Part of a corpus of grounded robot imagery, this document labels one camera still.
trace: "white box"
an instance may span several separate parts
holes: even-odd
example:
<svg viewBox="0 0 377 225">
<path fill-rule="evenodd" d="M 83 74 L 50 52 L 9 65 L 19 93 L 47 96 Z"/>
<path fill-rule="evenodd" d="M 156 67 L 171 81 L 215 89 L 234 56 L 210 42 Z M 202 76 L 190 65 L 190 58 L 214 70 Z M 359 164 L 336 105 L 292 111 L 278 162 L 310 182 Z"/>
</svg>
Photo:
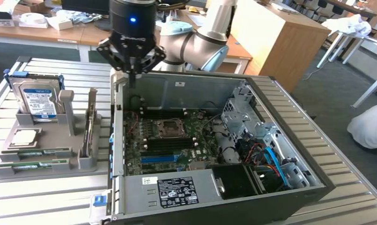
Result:
<svg viewBox="0 0 377 225">
<path fill-rule="evenodd" d="M 26 23 L 23 21 L 19 22 L 21 27 L 34 27 L 34 28 L 49 28 L 49 23 Z"/>
<path fill-rule="evenodd" d="M 6 12 L 0 12 L 0 27 L 14 27 L 15 22 L 13 20 L 13 15 Z"/>
<path fill-rule="evenodd" d="M 50 17 L 47 18 L 47 21 L 51 27 L 54 27 L 57 30 L 65 30 L 74 27 L 73 21 L 63 16 Z"/>
</svg>

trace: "motherboard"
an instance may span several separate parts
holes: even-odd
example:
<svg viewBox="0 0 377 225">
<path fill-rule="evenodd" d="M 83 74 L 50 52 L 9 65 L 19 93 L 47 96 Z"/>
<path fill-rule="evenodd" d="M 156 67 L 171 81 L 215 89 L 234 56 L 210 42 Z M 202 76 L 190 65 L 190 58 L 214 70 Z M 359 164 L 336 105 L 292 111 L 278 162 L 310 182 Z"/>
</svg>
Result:
<svg viewBox="0 0 377 225">
<path fill-rule="evenodd" d="M 200 170 L 218 164 L 218 142 L 207 123 L 212 114 L 156 111 L 126 112 L 128 175 Z"/>
</svg>

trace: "grey carpet floor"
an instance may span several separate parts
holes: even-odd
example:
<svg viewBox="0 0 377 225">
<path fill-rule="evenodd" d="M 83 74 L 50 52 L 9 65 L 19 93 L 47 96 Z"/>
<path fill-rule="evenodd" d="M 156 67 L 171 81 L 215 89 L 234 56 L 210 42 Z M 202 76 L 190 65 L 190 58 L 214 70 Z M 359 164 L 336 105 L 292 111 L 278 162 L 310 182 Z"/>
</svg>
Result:
<svg viewBox="0 0 377 225">
<path fill-rule="evenodd" d="M 320 50 L 304 77 L 316 70 L 324 53 Z M 11 68 L 19 56 L 73 61 L 81 59 L 78 50 L 0 43 L 0 81 L 3 70 Z M 91 61 L 104 62 L 97 52 L 91 52 Z M 316 116 L 316 123 L 377 188 L 377 156 L 355 145 L 347 132 L 351 119 L 377 105 L 377 97 L 372 96 L 359 109 L 351 107 L 369 86 L 371 82 L 357 71 L 334 62 L 310 80 L 300 81 L 294 95 L 310 114 Z"/>
</svg>

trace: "white shirt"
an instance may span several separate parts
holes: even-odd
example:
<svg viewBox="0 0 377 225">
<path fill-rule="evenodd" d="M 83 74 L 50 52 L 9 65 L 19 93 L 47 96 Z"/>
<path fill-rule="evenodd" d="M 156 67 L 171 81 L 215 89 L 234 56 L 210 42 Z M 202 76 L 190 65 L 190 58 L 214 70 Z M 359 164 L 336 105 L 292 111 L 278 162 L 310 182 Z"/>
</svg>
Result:
<svg viewBox="0 0 377 225">
<path fill-rule="evenodd" d="M 377 105 L 352 119 L 347 130 L 364 147 L 377 148 Z"/>
</svg>

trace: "cardboard box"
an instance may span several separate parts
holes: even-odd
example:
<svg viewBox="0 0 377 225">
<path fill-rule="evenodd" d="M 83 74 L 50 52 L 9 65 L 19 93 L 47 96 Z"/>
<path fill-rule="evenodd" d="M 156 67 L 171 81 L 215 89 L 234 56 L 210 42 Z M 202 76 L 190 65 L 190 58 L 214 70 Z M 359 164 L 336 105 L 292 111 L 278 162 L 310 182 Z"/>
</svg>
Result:
<svg viewBox="0 0 377 225">
<path fill-rule="evenodd" d="M 0 12 L 0 27 L 14 27 L 15 22 L 13 20 L 13 15 L 6 12 Z"/>
<path fill-rule="evenodd" d="M 41 13 L 46 11 L 46 3 L 45 0 L 21 0 L 19 4 L 15 7 L 15 10 L 27 13 Z"/>
</svg>

